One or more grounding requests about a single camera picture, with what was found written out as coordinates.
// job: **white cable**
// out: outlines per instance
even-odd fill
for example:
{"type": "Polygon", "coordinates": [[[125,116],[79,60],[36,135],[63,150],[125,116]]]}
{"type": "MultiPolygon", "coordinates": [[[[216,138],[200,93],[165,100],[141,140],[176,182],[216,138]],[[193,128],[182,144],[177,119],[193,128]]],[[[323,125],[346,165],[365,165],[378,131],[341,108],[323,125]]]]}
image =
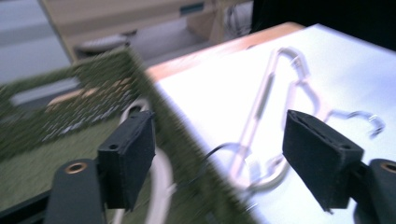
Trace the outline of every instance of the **white cable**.
{"type": "MultiPolygon", "coordinates": [[[[132,108],[138,107],[140,111],[149,110],[149,103],[144,99],[137,99],[132,102],[122,113],[120,124],[129,117],[132,108]]],[[[155,157],[152,161],[150,171],[151,177],[151,200],[148,206],[146,224],[165,223],[169,211],[172,194],[175,191],[173,183],[172,165],[166,154],[158,147],[155,147],[155,157]]],[[[125,209],[117,209],[113,217],[113,224],[121,224],[125,209]]]]}

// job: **green tray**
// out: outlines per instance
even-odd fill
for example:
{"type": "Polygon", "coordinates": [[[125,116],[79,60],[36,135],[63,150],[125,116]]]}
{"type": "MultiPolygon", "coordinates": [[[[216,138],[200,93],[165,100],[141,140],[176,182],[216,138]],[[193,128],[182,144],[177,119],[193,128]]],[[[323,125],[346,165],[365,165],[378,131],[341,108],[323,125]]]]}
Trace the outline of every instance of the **green tray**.
{"type": "MultiPolygon", "coordinates": [[[[0,87],[0,211],[50,189],[55,171],[67,161],[95,158],[122,110],[140,96],[155,113],[157,146],[169,157],[175,182],[195,178],[202,150],[138,58],[121,49],[0,87]],[[50,105],[52,96],[33,104],[21,100],[31,90],[66,79],[78,81],[73,97],[50,105]]],[[[144,223],[149,193],[148,176],[124,223],[144,223]]],[[[198,181],[173,195],[166,223],[255,223],[246,208],[209,165],[198,181]]]]}

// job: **black cable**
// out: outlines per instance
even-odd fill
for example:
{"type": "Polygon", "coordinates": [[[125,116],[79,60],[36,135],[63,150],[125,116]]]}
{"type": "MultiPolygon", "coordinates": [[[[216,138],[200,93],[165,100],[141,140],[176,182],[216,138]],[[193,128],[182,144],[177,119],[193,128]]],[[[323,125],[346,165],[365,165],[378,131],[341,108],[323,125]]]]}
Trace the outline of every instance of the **black cable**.
{"type": "Polygon", "coordinates": [[[224,147],[239,147],[239,143],[224,143],[219,145],[218,147],[213,148],[209,153],[207,153],[204,157],[204,162],[201,165],[201,168],[198,172],[198,174],[195,176],[195,178],[185,182],[185,183],[181,183],[181,184],[177,184],[177,190],[180,189],[184,189],[190,185],[192,185],[193,183],[195,183],[195,181],[197,181],[201,176],[204,175],[205,171],[206,171],[206,167],[209,164],[208,159],[209,157],[211,157],[213,154],[215,154],[217,151],[223,149],[224,147]]]}

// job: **green mat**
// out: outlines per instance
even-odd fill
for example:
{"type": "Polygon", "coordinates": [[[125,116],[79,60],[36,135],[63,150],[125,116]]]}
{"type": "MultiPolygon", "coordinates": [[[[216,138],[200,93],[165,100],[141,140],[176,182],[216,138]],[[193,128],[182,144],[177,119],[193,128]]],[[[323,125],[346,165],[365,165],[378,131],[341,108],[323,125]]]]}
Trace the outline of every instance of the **green mat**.
{"type": "MultiPolygon", "coordinates": [[[[0,211],[50,189],[53,174],[65,162],[95,158],[96,149],[118,126],[122,110],[139,96],[151,103],[156,142],[172,163],[175,182],[195,178],[202,150],[144,71],[138,58],[123,49],[1,86],[0,211]],[[74,97],[51,105],[48,99],[29,106],[15,100],[21,93],[66,78],[79,82],[74,97]]],[[[149,193],[148,176],[124,223],[144,223],[149,193]]],[[[209,165],[204,176],[173,195],[166,223],[254,223],[254,219],[209,165]]]]}

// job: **black wire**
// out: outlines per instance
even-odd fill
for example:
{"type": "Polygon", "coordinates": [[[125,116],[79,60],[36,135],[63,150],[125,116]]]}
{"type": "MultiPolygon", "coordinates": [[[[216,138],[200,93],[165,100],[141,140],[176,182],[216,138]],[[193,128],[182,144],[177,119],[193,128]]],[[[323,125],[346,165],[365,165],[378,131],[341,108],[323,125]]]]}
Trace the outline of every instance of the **black wire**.
{"type": "Polygon", "coordinates": [[[185,182],[185,183],[181,183],[177,185],[177,190],[180,189],[184,189],[192,184],[195,183],[195,181],[197,181],[201,176],[204,175],[205,171],[206,171],[206,167],[209,164],[208,159],[209,157],[211,157],[213,154],[215,154],[217,151],[223,149],[224,147],[232,147],[232,146],[239,146],[239,143],[224,143],[219,145],[218,147],[213,148],[209,153],[207,153],[204,157],[204,162],[201,165],[201,168],[198,172],[198,174],[195,176],[195,178],[185,182]]]}

